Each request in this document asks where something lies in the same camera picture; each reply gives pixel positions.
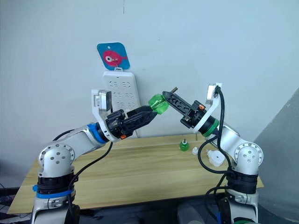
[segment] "sticker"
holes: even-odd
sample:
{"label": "sticker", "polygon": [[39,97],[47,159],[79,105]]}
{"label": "sticker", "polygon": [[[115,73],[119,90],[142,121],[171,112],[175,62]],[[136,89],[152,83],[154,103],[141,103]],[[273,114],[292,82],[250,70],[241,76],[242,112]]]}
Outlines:
{"label": "sticker", "polygon": [[122,43],[99,43],[97,49],[108,70],[114,70],[115,67],[122,69],[130,67],[126,49]]}

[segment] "screw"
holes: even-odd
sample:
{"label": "screw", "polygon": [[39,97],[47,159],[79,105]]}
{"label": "screw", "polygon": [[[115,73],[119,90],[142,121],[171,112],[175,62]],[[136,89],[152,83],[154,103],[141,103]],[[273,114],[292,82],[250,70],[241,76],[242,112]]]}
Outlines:
{"label": "screw", "polygon": [[178,88],[177,87],[174,87],[173,90],[171,90],[171,93],[174,93],[175,91],[177,91]]}

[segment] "blue sticker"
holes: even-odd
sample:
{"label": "blue sticker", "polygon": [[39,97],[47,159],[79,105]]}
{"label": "blue sticker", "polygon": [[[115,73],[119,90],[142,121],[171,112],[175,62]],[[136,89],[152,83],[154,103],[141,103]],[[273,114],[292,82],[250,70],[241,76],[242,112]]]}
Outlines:
{"label": "blue sticker", "polygon": [[130,67],[126,49],[122,43],[99,43],[97,49],[107,69],[114,70],[115,67],[128,69]]}

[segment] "electrical outlet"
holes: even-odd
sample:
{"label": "electrical outlet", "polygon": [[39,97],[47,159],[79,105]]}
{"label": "electrical outlet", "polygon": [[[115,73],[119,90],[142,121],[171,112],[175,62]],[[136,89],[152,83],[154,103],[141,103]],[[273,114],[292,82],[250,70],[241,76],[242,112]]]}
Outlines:
{"label": "electrical outlet", "polygon": [[[107,90],[112,92],[113,111],[123,109],[127,114],[127,112],[140,107],[136,80],[132,72],[105,71],[103,79]],[[134,131],[132,137],[138,137],[137,131]]]}

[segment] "white bracket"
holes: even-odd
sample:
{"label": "white bracket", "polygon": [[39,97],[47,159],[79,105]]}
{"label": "white bracket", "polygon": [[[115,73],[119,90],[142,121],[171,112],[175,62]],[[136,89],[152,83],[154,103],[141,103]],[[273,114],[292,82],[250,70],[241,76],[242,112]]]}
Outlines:
{"label": "white bracket", "polygon": [[211,114],[214,112],[214,110],[219,105],[220,97],[218,94],[215,94],[216,86],[222,87],[222,83],[209,84],[209,86],[208,86],[207,95],[206,95],[206,103],[210,104],[211,107],[208,109],[208,111],[202,117],[202,119],[198,122],[198,124],[193,128],[194,133],[199,133],[198,130],[204,125],[204,123],[207,121],[207,119],[211,116]]}
{"label": "white bracket", "polygon": [[119,141],[118,138],[114,137],[106,124],[107,111],[111,108],[111,91],[106,90],[92,90],[92,112],[98,121],[102,132],[112,142]]}

